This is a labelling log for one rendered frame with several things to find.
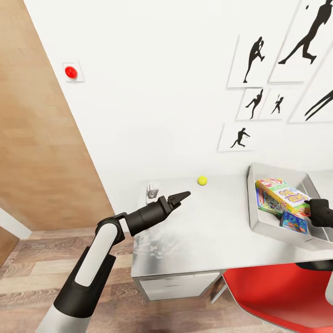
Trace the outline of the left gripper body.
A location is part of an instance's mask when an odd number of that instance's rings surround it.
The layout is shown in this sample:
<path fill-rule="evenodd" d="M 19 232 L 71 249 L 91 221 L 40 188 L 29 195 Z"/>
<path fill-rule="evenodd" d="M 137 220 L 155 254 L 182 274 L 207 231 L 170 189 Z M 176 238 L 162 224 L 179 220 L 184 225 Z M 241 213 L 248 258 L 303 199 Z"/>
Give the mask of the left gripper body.
<path fill-rule="evenodd" d="M 146 205 L 138 209 L 140 217 L 142 218 L 145 229 L 164 221 L 171 214 L 172 209 L 164 196 L 152 204 Z"/>

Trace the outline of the board game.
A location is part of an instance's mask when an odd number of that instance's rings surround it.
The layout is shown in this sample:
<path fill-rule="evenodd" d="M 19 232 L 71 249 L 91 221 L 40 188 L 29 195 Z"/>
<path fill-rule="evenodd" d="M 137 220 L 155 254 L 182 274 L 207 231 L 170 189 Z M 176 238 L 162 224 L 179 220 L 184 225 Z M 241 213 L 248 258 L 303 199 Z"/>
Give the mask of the board game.
<path fill-rule="evenodd" d="M 307 221 L 286 211 L 281 215 L 280 227 L 297 231 L 307 235 Z"/>
<path fill-rule="evenodd" d="M 282 205 L 264 189 L 255 183 L 256 199 L 258 209 L 281 216 L 283 214 Z"/>
<path fill-rule="evenodd" d="M 298 217 L 310 217 L 310 205 L 304 202 L 311 198 L 281 179 L 257 179 L 256 184 Z"/>

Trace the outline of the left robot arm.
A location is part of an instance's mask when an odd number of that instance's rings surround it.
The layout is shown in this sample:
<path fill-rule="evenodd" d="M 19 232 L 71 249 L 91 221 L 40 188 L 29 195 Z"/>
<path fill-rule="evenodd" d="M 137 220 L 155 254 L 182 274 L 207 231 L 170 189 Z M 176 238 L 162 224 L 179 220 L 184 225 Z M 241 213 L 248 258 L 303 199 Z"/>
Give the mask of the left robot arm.
<path fill-rule="evenodd" d="M 125 239 L 120 219 L 126 220 L 131 236 L 164 221 L 191 195 L 185 191 L 157 197 L 160 184 L 147 186 L 146 206 L 127 214 L 105 218 L 97 224 L 95 238 L 87 246 L 63 285 L 54 303 L 37 327 L 35 333 L 86 333 L 89 321 L 98 304 L 103 288 L 115 263 L 110 255 L 112 247 Z"/>

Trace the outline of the tennis ball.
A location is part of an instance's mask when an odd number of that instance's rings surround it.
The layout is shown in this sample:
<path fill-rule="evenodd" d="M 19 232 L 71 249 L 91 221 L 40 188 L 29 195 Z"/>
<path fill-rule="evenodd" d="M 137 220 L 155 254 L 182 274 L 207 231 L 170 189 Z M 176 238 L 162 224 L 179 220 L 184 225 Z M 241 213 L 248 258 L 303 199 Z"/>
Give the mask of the tennis ball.
<path fill-rule="evenodd" d="M 200 185 L 206 185 L 207 184 L 207 182 L 208 182 L 208 179 L 207 179 L 207 177 L 206 176 L 199 176 L 198 177 L 198 183 L 200 184 Z"/>

